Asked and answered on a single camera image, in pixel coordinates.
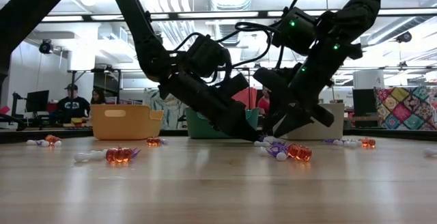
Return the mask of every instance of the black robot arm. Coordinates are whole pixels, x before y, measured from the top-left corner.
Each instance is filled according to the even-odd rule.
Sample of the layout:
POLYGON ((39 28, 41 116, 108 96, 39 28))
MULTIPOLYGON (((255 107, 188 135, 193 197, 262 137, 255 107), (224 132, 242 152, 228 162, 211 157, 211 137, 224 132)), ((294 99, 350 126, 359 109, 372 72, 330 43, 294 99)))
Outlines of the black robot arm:
POLYGON ((254 74, 271 90, 275 103, 264 130, 279 124, 274 136, 280 137, 312 123, 311 117, 325 126, 334 122, 333 114, 318 104, 318 97, 325 86, 334 84, 331 78, 347 57, 363 56, 361 45, 352 42, 375 23, 380 5, 381 0, 349 0, 342 10, 327 11, 319 18, 298 8, 286 10, 272 43, 308 57, 293 69, 261 68, 254 74))
MULTIPOLYGON (((10 0, 0 10, 0 86, 8 75, 12 51, 41 23, 61 0, 10 0)), ((218 130, 233 137, 254 141, 257 132, 246 121, 245 105, 231 97, 249 86, 241 75, 208 86, 201 77, 209 77, 219 66, 229 73, 229 51, 210 36, 198 34, 187 52, 166 51, 156 38, 150 14, 139 0, 116 0, 135 41, 141 69, 152 81, 159 82, 161 98, 173 94, 202 113, 218 130)))

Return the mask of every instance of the desk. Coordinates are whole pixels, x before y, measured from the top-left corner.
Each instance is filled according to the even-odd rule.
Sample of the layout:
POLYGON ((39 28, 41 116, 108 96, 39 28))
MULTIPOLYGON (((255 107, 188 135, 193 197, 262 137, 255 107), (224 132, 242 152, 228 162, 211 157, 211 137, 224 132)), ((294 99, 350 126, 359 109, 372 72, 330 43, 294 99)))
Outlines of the desk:
POLYGON ((171 137, 65 139, 49 150, 0 145, 2 224, 435 223, 435 143, 378 139, 376 150, 321 142, 310 163, 261 157, 251 143, 171 137), (76 152, 143 149, 129 167, 74 163, 76 152))

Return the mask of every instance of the quilt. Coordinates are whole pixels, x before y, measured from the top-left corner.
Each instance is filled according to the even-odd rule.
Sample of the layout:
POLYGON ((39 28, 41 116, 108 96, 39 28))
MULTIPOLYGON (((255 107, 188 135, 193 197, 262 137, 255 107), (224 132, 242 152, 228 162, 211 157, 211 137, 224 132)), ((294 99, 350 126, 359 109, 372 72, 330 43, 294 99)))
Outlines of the quilt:
POLYGON ((437 130, 434 108, 425 86, 375 88, 381 127, 392 130, 437 130))

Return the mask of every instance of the ceiling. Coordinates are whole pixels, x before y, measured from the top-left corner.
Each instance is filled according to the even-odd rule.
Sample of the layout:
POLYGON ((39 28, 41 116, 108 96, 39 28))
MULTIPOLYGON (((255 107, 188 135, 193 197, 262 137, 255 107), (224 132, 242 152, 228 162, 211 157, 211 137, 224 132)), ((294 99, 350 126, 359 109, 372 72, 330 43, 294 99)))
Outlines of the ceiling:
MULTIPOLYGON (((9 0, 0 0, 0 6, 7 3, 9 0)), ((211 10, 268 10, 281 11, 285 6, 288 6, 292 0, 140 0, 145 10, 150 12, 205 12, 211 10)), ((321 10, 327 8, 330 10, 338 10, 348 0, 299 0, 297 6, 303 10, 321 10)), ((408 8, 414 10, 414 13, 421 13, 421 8, 437 7, 437 0, 382 0, 383 9, 398 9, 391 10, 399 16, 379 17, 374 26, 358 39, 365 46, 364 57, 352 61, 345 61, 345 67, 382 67, 396 66, 401 61, 406 61, 408 66, 433 66, 437 64, 437 18, 433 16, 422 17, 420 22, 408 27, 408 31, 412 34, 412 41, 409 43, 397 43, 393 39, 388 39, 377 44, 368 44, 366 39, 372 36, 380 36, 386 34, 388 29, 392 30, 399 26, 398 22, 412 18, 406 16, 408 8)), ((120 14, 120 10, 115 0, 62 0, 50 13, 51 16, 56 15, 94 15, 94 14, 120 14)), ((213 38, 220 38, 226 32, 232 31, 231 25, 235 20, 179 20, 179 21, 159 21, 152 23, 156 32, 160 32, 163 37, 164 45, 167 49, 173 49, 182 39, 193 31, 198 31, 203 34, 210 34, 213 38)), ((261 24, 271 24, 274 19, 245 19, 261 24)), ((43 23, 36 28, 34 36, 41 32, 60 32, 69 31, 74 35, 68 39, 56 39, 54 44, 71 48, 76 45, 76 41, 88 38, 91 28, 99 28, 98 36, 94 36, 94 40, 99 41, 96 51, 96 63, 113 64, 118 68, 134 69, 138 68, 134 55, 129 51, 132 48, 133 41, 127 25, 123 22, 110 23, 43 23), (119 38, 118 33, 120 28, 125 29, 128 35, 127 41, 122 42, 118 39, 117 42, 112 36, 108 36, 107 29, 110 27, 110 32, 119 38)), ((266 47, 266 37, 262 33, 241 33, 236 40, 234 47, 230 49, 233 57, 233 62, 242 61, 255 57, 264 51, 266 47)), ((269 54, 260 60, 262 66, 273 67, 279 56, 279 50, 272 47, 269 54)), ((296 61, 303 61, 304 57, 287 49, 284 54, 283 66, 293 66, 296 61)), ((340 83, 345 83, 352 78, 354 70, 338 71, 336 78, 340 83)), ((408 74, 403 74, 410 79, 420 79, 429 70, 414 70, 408 74)), ((398 75, 398 71, 386 71, 388 76, 398 75)), ((136 76, 132 74, 132 78, 144 78, 142 74, 136 76)))

